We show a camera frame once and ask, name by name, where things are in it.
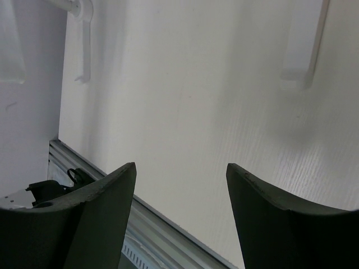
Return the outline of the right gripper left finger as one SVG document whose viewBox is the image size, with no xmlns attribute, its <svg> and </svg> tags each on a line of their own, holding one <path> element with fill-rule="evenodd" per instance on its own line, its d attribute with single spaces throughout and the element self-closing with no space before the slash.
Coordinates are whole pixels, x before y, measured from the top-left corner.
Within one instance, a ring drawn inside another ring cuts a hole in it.
<svg viewBox="0 0 359 269">
<path fill-rule="evenodd" d="M 127 163 L 33 208 L 1 209 L 2 268 L 117 268 L 136 183 Z"/>
</svg>

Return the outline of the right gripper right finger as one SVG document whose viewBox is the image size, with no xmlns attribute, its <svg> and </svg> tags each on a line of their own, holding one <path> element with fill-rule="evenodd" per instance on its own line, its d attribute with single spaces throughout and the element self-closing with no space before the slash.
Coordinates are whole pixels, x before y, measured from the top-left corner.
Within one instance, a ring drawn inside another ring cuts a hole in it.
<svg viewBox="0 0 359 269">
<path fill-rule="evenodd" d="M 305 200 L 234 163 L 226 179 L 245 268 L 358 268 L 358 211 Z"/>
</svg>

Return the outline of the white skirt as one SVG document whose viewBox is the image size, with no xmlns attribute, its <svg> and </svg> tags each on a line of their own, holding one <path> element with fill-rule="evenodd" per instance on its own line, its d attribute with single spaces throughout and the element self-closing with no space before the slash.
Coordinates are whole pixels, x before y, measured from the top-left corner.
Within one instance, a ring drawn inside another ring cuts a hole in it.
<svg viewBox="0 0 359 269">
<path fill-rule="evenodd" d="M 26 79 L 13 1 L 1 1 L 1 82 L 23 84 Z"/>
</svg>

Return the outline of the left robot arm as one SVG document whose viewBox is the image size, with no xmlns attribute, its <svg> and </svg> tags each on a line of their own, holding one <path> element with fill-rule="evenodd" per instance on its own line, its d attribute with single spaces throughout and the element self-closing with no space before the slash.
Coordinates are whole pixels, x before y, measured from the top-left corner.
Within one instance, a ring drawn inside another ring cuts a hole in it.
<svg viewBox="0 0 359 269">
<path fill-rule="evenodd" d="M 0 198 L 0 207 L 6 209 L 32 208 L 35 198 L 30 191 L 21 189 Z"/>
</svg>

